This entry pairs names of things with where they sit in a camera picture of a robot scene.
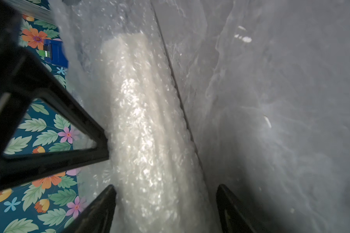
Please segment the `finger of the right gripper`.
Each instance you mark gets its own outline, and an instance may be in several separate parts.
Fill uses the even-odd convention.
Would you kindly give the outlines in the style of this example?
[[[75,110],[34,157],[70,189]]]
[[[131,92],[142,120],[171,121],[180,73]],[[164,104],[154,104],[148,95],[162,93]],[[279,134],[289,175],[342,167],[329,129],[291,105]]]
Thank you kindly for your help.
[[[0,53],[0,191],[108,157],[102,127],[38,58]]]

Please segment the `blue tape dispenser box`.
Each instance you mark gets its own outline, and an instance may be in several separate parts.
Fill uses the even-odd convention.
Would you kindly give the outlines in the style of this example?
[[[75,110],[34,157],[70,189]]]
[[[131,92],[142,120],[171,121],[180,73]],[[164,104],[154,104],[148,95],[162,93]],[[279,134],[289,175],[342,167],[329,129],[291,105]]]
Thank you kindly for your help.
[[[69,62],[65,56],[65,49],[61,39],[45,39],[43,51],[46,63],[68,68]]]

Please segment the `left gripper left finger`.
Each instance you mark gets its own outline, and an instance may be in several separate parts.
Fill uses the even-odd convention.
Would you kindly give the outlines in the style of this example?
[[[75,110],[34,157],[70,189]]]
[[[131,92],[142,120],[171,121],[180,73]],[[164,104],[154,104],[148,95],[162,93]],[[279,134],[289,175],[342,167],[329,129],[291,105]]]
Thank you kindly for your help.
[[[108,185],[62,233],[109,233],[116,207],[116,191]]]

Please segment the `clear bubble wrap sheet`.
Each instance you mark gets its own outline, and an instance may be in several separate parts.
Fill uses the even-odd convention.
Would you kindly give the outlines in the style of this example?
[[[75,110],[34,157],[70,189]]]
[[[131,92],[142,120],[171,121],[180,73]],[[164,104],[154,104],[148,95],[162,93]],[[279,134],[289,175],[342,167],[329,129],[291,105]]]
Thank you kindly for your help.
[[[150,1],[50,1],[67,89],[104,129],[109,160],[81,196],[116,192],[113,233],[219,233]]]

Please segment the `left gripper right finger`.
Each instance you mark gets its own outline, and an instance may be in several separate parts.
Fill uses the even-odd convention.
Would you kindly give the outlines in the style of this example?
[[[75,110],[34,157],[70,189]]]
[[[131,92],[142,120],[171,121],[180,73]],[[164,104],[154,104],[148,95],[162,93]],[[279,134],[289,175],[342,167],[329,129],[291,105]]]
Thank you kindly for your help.
[[[216,203],[224,233],[267,233],[268,230],[224,184],[218,186]]]

